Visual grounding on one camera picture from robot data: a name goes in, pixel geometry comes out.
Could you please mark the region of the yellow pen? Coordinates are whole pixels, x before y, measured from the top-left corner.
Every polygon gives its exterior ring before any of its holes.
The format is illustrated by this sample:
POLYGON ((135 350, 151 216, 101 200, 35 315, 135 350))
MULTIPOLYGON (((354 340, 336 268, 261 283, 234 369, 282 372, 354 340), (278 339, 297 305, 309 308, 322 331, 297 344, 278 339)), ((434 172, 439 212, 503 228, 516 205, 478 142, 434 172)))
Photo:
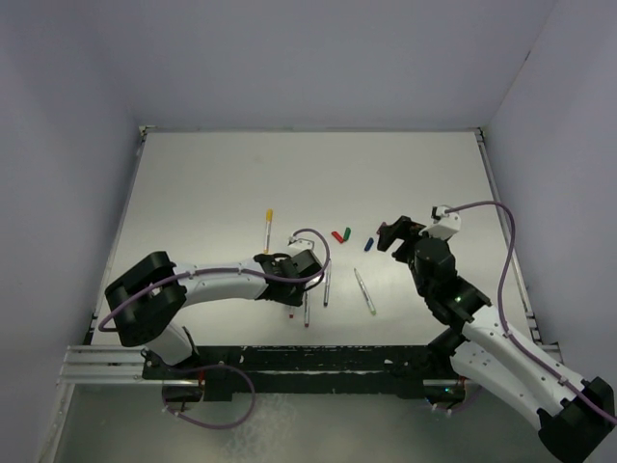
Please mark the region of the yellow pen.
POLYGON ((266 220, 265 224, 265 236, 264 236, 264 254, 269 254, 270 240, 271 240, 272 220, 266 220))

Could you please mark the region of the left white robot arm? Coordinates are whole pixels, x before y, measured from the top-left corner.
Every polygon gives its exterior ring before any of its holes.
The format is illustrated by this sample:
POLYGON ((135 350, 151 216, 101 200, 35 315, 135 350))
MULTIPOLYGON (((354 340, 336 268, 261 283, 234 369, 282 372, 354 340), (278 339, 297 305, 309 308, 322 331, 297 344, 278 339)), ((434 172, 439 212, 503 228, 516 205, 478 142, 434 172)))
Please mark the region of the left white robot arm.
POLYGON ((199 354, 188 330, 174 322, 180 310, 230 299, 299 307, 310 283, 323 274, 311 250, 204 267, 153 252, 106 287, 110 314, 99 330, 117 334, 124 347, 147 348, 175 377, 187 378, 197 370, 199 354))

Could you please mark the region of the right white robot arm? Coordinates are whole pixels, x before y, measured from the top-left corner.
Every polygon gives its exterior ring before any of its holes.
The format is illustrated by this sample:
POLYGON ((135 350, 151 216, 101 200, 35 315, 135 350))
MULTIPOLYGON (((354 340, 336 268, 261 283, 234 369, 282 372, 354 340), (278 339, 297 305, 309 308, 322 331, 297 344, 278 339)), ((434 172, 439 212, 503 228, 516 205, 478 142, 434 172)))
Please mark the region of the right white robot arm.
POLYGON ((585 461, 615 427, 611 386, 585 379, 523 337, 458 274, 448 241, 460 228, 451 213, 429 226, 402 216, 379 229, 378 250, 401 242, 393 258, 409 267, 417 294, 447 328, 430 344, 430 369, 439 377, 456 372, 501 399, 559 461, 585 461))

